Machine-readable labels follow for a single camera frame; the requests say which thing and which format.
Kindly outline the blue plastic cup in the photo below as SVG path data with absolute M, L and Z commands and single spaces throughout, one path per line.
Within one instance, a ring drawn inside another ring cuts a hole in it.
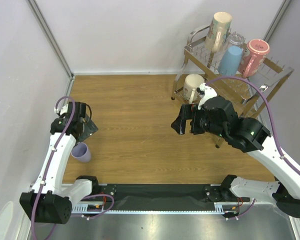
M 234 76 L 237 73 L 243 49 L 238 46 L 230 46 L 224 53 L 217 71 L 222 76 Z

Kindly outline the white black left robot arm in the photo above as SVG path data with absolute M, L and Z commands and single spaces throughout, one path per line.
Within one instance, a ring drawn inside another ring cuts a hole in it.
M 71 100 L 54 110 L 57 118 L 50 125 L 49 147 L 43 166 L 31 190 L 21 193 L 19 198 L 32 223 L 66 224 L 72 207 L 84 197 L 91 201 L 97 199 L 101 189 L 97 177 L 89 175 L 81 175 L 72 185 L 62 188 L 71 151 L 98 131 L 91 119 L 91 107 Z

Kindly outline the green interior white mug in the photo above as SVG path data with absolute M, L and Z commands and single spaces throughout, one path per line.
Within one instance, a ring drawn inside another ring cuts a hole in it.
M 204 78 L 199 74 L 189 74 L 185 77 L 183 97 L 188 103 L 191 104 L 198 98 L 197 88 L 204 82 Z

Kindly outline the lilac plastic cup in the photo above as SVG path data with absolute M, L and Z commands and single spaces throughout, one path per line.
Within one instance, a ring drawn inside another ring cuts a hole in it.
M 92 159 L 90 149 L 84 142 L 79 142 L 75 147 L 73 147 L 70 154 L 82 163 L 88 163 Z

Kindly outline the cream patterned ceramic mug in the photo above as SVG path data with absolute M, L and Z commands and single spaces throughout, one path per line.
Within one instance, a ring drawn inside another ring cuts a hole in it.
M 213 15 L 204 42 L 211 53 L 218 52 L 226 42 L 231 22 L 232 16 L 228 12 L 216 12 Z

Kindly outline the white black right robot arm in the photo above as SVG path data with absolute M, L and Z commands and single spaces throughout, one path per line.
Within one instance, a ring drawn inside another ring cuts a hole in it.
M 248 180 L 227 175 L 220 185 L 225 201 L 250 198 L 276 205 L 283 213 L 300 218 L 300 166 L 276 146 L 275 136 L 257 119 L 239 117 L 233 104 L 222 96 L 208 99 L 204 104 L 182 104 L 171 128 L 179 135 L 210 133 L 223 138 L 231 147 L 258 160 L 276 181 Z

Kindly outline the pink ceramic mug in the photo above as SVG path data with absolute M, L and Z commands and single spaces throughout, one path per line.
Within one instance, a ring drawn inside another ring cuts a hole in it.
M 270 45 L 262 39 L 252 39 L 242 52 L 238 71 L 242 78 L 253 76 L 261 64 L 264 62 L 267 54 L 270 52 Z

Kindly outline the clear glass cup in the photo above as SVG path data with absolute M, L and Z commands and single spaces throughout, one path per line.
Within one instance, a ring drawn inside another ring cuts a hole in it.
M 229 47 L 235 46 L 239 48 L 243 48 L 243 45 L 245 43 L 245 37 L 237 32 L 231 33 L 225 42 L 225 49 L 228 49 Z

